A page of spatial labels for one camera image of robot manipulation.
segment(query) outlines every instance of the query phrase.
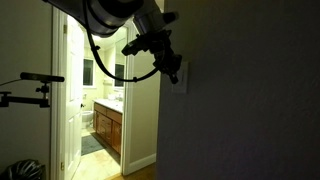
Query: bicycle helmet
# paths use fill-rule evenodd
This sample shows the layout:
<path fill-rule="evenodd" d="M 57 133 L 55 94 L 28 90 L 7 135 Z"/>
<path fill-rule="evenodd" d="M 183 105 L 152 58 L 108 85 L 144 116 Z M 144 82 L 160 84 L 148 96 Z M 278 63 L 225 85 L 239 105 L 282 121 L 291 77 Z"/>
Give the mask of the bicycle helmet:
<path fill-rule="evenodd" d="M 8 166 L 0 177 L 5 180 L 39 180 L 42 168 L 37 160 L 22 160 Z"/>

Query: robotic arm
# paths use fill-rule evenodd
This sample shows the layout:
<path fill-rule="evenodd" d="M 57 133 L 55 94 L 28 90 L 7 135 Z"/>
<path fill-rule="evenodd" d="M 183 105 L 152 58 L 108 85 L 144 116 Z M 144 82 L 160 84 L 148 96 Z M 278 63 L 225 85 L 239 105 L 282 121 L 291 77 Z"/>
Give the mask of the robotic arm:
<path fill-rule="evenodd" d="M 180 68 L 182 57 L 174 54 L 170 47 L 171 31 L 164 29 L 167 24 L 177 19 L 176 13 L 161 13 L 154 0 L 45 0 L 45 2 L 74 17 L 87 29 L 88 36 L 89 32 L 100 37 L 112 36 L 133 16 L 133 22 L 140 35 L 129 42 L 122 53 L 127 56 L 136 55 L 141 50 L 149 50 L 155 57 L 153 63 L 155 70 L 167 74 L 173 84 L 178 82 L 176 73 Z"/>

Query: baseboard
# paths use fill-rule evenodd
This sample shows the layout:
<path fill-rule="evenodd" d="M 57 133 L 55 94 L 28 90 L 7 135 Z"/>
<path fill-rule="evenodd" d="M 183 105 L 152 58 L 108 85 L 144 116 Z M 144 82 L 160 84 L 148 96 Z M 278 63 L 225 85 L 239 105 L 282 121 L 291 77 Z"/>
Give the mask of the baseboard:
<path fill-rule="evenodd" d="M 128 167 L 128 171 L 124 175 L 128 175 L 133 172 L 136 172 L 136 171 L 156 162 L 156 157 L 157 157 L 157 154 L 155 153 L 155 154 L 152 154 L 148 157 L 145 157 L 143 159 L 139 159 L 138 161 L 130 163 L 129 167 Z"/>

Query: wooden floor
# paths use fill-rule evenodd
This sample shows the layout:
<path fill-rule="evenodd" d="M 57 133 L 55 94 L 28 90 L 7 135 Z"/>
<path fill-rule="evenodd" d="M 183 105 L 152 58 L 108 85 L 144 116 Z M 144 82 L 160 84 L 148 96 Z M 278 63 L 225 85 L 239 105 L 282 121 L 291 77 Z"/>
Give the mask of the wooden floor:
<path fill-rule="evenodd" d="M 121 174 L 114 175 L 106 180 L 155 180 L 156 165 L 151 164 L 137 172 L 122 176 Z"/>

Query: wooden vanity cabinet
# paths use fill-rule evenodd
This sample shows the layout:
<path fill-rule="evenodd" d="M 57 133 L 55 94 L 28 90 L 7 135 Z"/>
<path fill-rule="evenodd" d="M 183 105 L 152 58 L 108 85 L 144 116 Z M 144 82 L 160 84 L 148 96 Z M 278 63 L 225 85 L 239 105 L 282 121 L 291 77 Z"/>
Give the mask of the wooden vanity cabinet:
<path fill-rule="evenodd" d="M 93 127 L 102 139 L 121 153 L 122 114 L 100 104 L 94 104 Z"/>

